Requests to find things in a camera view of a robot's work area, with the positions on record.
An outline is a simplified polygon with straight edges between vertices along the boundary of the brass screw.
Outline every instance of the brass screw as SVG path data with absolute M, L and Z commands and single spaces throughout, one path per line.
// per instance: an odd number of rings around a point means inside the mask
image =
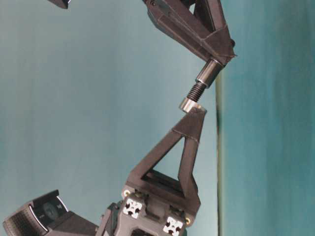
M 130 195 L 130 191 L 128 190 L 128 189 L 126 189 L 125 191 L 124 191 L 124 196 L 125 197 L 128 197 Z
M 190 223 L 191 223 L 191 220 L 188 217 L 186 217 L 186 224 L 190 225 Z

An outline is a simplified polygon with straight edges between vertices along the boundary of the metal screw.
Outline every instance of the metal screw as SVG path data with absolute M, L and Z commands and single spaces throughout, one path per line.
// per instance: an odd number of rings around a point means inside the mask
M 191 220 L 188 217 L 186 217 L 186 224 L 190 225 L 190 223 L 191 223 Z
M 130 195 L 130 191 L 128 190 L 128 189 L 126 189 L 125 191 L 124 191 L 124 196 L 125 197 L 128 197 Z

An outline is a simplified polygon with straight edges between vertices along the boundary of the threaded rod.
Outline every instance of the threaded rod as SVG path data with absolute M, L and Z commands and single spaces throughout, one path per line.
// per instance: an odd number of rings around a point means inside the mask
M 201 82 L 197 82 L 190 90 L 189 94 L 187 95 L 187 98 L 194 101 L 198 102 L 199 98 L 203 94 L 204 90 L 206 89 L 206 85 L 204 85 Z

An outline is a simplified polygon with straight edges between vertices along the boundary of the triangular cutout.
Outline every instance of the triangular cutout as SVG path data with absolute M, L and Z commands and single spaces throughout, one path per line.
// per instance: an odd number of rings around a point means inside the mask
M 194 14 L 194 12 L 195 12 L 195 6 L 196 6 L 196 4 L 194 3 L 193 5 L 191 5 L 191 6 L 189 7 L 189 11 L 190 11 L 192 14 Z
M 155 171 L 158 171 L 166 176 L 169 176 L 175 180 L 178 180 L 178 169 L 181 163 L 183 150 L 184 150 L 185 138 L 182 138 L 160 162 L 154 167 Z

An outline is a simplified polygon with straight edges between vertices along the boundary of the triangular bracket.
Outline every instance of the triangular bracket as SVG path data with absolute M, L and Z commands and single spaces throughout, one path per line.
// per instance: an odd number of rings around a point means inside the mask
M 200 207 L 198 188 L 192 175 L 206 111 L 193 108 L 131 171 L 126 186 L 154 195 L 195 216 Z M 182 139 L 183 155 L 175 180 L 154 166 Z

